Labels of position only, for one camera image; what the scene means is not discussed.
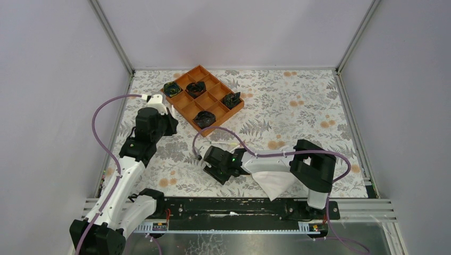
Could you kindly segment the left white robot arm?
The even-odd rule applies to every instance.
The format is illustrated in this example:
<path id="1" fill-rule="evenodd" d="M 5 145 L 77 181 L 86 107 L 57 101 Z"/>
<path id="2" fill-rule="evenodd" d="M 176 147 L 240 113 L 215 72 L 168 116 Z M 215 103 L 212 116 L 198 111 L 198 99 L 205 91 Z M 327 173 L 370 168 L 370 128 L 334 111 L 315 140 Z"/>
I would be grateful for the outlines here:
<path id="1" fill-rule="evenodd" d="M 178 121 L 165 107 L 145 107 L 137 112 L 136 126 L 119 152 L 119 171 L 85 219 L 75 219 L 69 229 L 76 254 L 122 254 L 131 232 L 148 216 L 162 213 L 164 194 L 146 189 L 136 204 L 122 211 L 131 188 L 156 153 L 164 136 L 176 134 Z"/>

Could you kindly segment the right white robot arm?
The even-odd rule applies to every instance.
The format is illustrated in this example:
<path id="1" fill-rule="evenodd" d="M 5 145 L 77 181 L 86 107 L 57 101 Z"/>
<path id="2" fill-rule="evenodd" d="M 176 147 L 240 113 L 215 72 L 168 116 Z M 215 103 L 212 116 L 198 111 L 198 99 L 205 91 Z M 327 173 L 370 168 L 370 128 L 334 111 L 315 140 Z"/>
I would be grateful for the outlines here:
<path id="1" fill-rule="evenodd" d="M 326 206 L 337 161 L 336 155 L 304 139 L 293 147 L 255 152 L 245 148 L 229 152 L 216 146 L 202 146 L 199 159 L 206 164 L 204 171 L 220 184 L 232 176 L 251 176 L 270 200 L 300 182 L 308 189 L 308 207 L 314 209 Z"/>

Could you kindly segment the white marker green end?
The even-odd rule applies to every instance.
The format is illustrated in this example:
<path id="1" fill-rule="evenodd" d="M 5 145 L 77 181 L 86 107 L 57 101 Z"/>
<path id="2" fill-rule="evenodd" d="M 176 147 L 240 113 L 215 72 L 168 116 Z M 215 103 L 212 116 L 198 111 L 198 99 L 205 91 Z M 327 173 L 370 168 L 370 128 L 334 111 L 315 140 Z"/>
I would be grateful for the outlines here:
<path id="1" fill-rule="evenodd" d="M 211 144 L 217 144 L 217 145 L 228 145 L 228 146 L 230 146 L 229 145 L 229 143 L 232 143 L 232 142 L 219 142 L 219 141 L 211 141 Z"/>

